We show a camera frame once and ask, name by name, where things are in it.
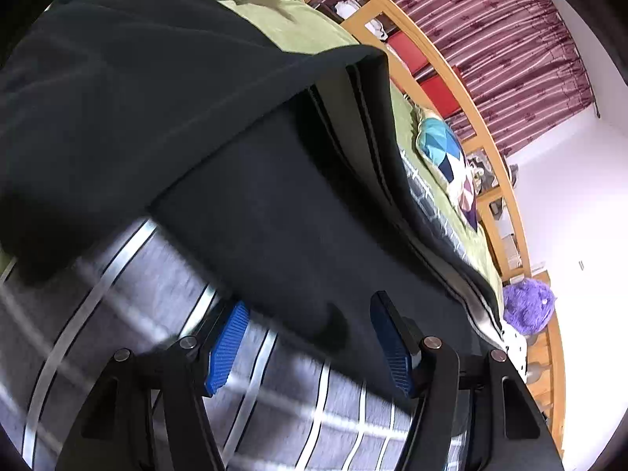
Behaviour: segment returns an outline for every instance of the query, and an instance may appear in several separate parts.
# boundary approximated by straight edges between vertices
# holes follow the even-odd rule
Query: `curtain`
[[[313,5],[330,10],[337,1]],[[551,0],[393,1],[460,69],[505,155],[593,103],[582,59]],[[384,24],[395,31],[385,19]],[[433,74],[428,66],[415,78]],[[448,123],[461,139],[474,134],[461,111]]]

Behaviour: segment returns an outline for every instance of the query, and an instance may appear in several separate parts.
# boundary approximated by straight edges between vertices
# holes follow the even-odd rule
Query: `blue rubber pad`
[[[209,394],[215,395],[227,382],[247,325],[249,325],[249,310],[242,301],[238,301],[210,351],[209,371],[205,381]]]
[[[392,380],[407,396],[413,395],[414,383],[410,375],[412,358],[384,305],[376,299],[371,300],[371,323],[384,351]]]

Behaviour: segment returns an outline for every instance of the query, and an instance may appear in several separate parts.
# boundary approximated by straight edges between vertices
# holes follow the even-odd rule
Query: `green bed sheet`
[[[255,25],[284,51],[319,53],[358,43],[351,34],[303,0],[216,1]],[[439,187],[422,158],[416,153],[414,141],[418,127],[413,106],[392,83],[391,100],[398,144],[406,151],[406,157],[428,185],[436,206],[447,217],[473,267],[494,288],[500,314],[503,313],[502,282],[491,259],[483,229],[480,226],[476,232],[460,218],[451,206],[447,193]]]

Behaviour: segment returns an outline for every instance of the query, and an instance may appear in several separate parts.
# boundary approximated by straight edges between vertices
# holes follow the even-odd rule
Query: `metal screw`
[[[491,357],[495,361],[499,361],[500,363],[503,363],[508,359],[508,354],[506,354],[506,352],[502,351],[501,349],[493,349],[491,351]]]
[[[428,349],[440,349],[443,346],[443,342],[437,336],[426,336],[423,340],[423,345]]]
[[[193,349],[196,347],[196,338],[194,336],[185,336],[179,341],[182,349]]]
[[[114,359],[118,363],[122,363],[123,361],[127,361],[130,355],[131,351],[129,351],[129,349],[118,349],[115,351]]]

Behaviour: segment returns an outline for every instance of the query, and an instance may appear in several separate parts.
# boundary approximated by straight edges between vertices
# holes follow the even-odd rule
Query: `blue stuffed toy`
[[[504,320],[524,336],[536,335],[550,321],[555,302],[550,287],[525,278],[504,287]]]

